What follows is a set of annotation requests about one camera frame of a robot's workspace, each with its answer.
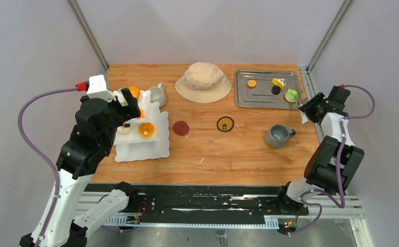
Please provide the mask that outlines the white ceramic mug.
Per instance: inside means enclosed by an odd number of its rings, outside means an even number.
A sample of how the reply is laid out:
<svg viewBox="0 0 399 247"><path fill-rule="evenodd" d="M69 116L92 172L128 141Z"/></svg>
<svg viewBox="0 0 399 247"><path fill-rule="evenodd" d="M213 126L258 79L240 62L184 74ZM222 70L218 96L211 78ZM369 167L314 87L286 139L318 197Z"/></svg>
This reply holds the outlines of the white ceramic mug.
<svg viewBox="0 0 399 247"><path fill-rule="evenodd" d="M150 103L158 103L159 108L162 108L167 101L164 84L159 83L157 86L149 88L149 91L150 91Z"/></svg>

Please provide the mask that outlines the grey ceramic mug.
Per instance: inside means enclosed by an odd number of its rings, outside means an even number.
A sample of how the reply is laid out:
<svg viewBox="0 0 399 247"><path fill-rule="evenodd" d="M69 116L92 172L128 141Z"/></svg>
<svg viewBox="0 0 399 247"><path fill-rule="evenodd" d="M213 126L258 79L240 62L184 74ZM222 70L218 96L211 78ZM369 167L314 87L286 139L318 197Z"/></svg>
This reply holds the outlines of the grey ceramic mug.
<svg viewBox="0 0 399 247"><path fill-rule="evenodd" d="M275 125L266 132L265 140L270 147L280 149L295 135L296 131L294 129L288 129L283 125Z"/></svg>

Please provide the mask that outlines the black round cookie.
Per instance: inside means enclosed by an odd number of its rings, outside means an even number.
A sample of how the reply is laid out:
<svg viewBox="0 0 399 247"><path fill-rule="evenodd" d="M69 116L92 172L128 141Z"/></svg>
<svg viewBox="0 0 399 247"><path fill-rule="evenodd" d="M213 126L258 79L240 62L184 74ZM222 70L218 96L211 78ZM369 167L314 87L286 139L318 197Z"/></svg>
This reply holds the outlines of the black round cookie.
<svg viewBox="0 0 399 247"><path fill-rule="evenodd" d="M281 91L282 91L282 89L281 89L279 86L276 86L276 85L274 85L274 86L271 88L271 93L272 93L273 95L279 95L279 94L281 93Z"/></svg>

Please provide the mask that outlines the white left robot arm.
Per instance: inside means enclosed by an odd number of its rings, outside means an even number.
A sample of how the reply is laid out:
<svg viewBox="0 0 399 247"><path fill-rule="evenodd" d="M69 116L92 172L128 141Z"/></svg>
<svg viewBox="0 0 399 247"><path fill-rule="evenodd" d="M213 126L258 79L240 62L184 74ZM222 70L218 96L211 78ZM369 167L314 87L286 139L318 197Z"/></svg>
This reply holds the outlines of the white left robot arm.
<svg viewBox="0 0 399 247"><path fill-rule="evenodd" d="M129 89L120 89L113 99L81 98L69 140L50 167L55 183L45 211L32 233L20 246L85 246L92 233L115 213L134 212L139 206L138 189L120 182L86 213L75 217L83 191L100 162L112 149L116 130L141 115L138 100Z"/></svg>

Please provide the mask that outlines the metal food tongs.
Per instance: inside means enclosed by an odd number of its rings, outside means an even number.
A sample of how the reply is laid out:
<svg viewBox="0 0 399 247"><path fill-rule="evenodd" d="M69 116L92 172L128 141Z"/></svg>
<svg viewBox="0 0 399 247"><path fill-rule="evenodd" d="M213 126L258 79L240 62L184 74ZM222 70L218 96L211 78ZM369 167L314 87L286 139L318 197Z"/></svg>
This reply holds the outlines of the metal food tongs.
<svg viewBox="0 0 399 247"><path fill-rule="evenodd" d="M306 96L306 94L303 91L300 91L298 93L298 95L299 95L299 98L298 98L298 104L299 105L298 105L298 107L300 107L300 106L302 106L302 105L307 103L307 96ZM307 115L302 110L299 110L299 112L300 112L302 124L303 125L307 124L309 122L309 119L308 119Z"/></svg>

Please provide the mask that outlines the orange macaron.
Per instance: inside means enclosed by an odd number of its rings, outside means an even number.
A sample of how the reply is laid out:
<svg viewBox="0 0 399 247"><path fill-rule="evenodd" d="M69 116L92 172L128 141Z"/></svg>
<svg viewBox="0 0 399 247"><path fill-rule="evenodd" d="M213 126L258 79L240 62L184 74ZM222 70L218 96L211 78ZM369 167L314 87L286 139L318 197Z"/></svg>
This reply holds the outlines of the orange macaron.
<svg viewBox="0 0 399 247"><path fill-rule="evenodd" d="M134 98L136 99L140 98L140 90L137 87L131 86L129 87L129 91Z"/></svg>

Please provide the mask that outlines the green frosted donut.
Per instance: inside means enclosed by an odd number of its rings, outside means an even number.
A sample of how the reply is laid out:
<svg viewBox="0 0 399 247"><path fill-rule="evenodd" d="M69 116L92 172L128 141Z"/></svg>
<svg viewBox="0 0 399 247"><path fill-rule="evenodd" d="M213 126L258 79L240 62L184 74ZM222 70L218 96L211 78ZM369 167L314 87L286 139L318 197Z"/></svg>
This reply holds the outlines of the green frosted donut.
<svg viewBox="0 0 399 247"><path fill-rule="evenodd" d="M296 103L299 99L299 92L296 90L288 89L284 94L284 99L290 103Z"/></svg>

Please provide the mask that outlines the yellow black round coaster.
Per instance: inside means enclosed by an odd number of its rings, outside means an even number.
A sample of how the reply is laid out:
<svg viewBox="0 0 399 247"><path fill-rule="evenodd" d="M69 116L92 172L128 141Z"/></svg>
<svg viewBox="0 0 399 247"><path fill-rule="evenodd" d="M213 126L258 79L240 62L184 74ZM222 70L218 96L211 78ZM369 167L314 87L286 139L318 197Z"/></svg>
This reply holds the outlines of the yellow black round coaster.
<svg viewBox="0 0 399 247"><path fill-rule="evenodd" d="M216 122L216 127L221 132L230 132L234 128L235 122L229 116L223 116Z"/></svg>

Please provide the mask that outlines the white tiered dessert stand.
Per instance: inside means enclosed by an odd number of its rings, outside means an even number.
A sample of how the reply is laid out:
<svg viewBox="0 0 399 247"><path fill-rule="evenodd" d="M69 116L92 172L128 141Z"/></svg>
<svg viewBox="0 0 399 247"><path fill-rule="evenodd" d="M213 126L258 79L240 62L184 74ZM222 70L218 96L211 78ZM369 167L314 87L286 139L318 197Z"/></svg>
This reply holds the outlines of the white tiered dessert stand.
<svg viewBox="0 0 399 247"><path fill-rule="evenodd" d="M114 147L115 161L118 163L166 158L170 155L168 112L162 112L158 103L150 103L149 90L140 91L138 105L144 110L146 117L124 122L132 127L132 131L127 135L116 132ZM139 135L138 126L143 122L151 122L155 126L154 136L143 138Z"/></svg>

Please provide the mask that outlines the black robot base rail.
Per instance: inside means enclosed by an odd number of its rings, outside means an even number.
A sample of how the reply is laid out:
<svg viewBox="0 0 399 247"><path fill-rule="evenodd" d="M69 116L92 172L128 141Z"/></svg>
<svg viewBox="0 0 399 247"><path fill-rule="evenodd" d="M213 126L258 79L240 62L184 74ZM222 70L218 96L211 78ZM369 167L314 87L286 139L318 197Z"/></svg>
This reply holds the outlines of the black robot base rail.
<svg viewBox="0 0 399 247"><path fill-rule="evenodd" d="M338 197L308 196L305 204L281 203L277 186L138 184L137 198L110 216L105 226L122 230L139 227L276 230L290 235L322 220L364 218L355 196L346 205Z"/></svg>

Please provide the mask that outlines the white chocolate donut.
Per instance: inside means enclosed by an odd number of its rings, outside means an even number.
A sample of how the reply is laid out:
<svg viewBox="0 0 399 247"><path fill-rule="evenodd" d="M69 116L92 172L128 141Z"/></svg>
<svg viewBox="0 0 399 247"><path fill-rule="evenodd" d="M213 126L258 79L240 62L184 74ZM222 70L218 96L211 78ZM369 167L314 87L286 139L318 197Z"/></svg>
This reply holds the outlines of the white chocolate donut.
<svg viewBox="0 0 399 247"><path fill-rule="evenodd" d="M132 131L130 123L125 123L117 128L117 133L121 135L127 135Z"/></svg>

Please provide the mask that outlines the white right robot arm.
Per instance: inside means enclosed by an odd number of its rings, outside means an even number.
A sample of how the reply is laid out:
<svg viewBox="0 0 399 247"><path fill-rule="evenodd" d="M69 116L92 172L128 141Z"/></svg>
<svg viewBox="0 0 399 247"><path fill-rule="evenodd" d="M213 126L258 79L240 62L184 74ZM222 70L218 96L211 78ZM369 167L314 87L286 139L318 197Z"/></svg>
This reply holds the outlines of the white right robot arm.
<svg viewBox="0 0 399 247"><path fill-rule="evenodd" d="M365 152L355 146L348 130L351 116L345 112L345 102L351 95L350 86L334 86L329 95L316 94L299 106L302 122L311 121L321 127L323 140L309 160L303 178L288 182L275 200L279 213L287 215L308 198L325 195L340 208L345 205L344 191L349 186Z"/></svg>

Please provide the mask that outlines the orange frosted donut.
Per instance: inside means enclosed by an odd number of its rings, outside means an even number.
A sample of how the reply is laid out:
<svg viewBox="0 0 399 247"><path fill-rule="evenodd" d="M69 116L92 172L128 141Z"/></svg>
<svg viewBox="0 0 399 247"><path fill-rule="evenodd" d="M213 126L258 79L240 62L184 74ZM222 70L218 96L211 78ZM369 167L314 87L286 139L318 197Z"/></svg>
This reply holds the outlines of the orange frosted donut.
<svg viewBox="0 0 399 247"><path fill-rule="evenodd" d="M151 122L143 122L138 126L138 133L143 138L150 138L155 134L155 126Z"/></svg>

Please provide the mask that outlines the orange star cookie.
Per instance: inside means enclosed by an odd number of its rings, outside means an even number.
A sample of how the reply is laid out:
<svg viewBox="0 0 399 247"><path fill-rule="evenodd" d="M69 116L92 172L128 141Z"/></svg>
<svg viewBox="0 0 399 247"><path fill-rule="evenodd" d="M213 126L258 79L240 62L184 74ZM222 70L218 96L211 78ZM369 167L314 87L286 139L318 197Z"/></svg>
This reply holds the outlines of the orange star cookie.
<svg viewBox="0 0 399 247"><path fill-rule="evenodd" d="M137 118L137 119L143 119L143 118L145 118L146 116L145 116L145 114L144 114L144 110L143 109L140 109L140 116Z"/></svg>

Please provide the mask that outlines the small orange round biscuit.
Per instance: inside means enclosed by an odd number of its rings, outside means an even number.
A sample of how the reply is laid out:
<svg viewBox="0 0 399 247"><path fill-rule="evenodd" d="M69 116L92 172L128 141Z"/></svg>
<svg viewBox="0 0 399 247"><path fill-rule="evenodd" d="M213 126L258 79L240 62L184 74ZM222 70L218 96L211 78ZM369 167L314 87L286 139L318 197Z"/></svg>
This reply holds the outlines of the small orange round biscuit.
<svg viewBox="0 0 399 247"><path fill-rule="evenodd" d="M248 80L246 85L248 88L254 89L257 86L257 82L255 80Z"/></svg>

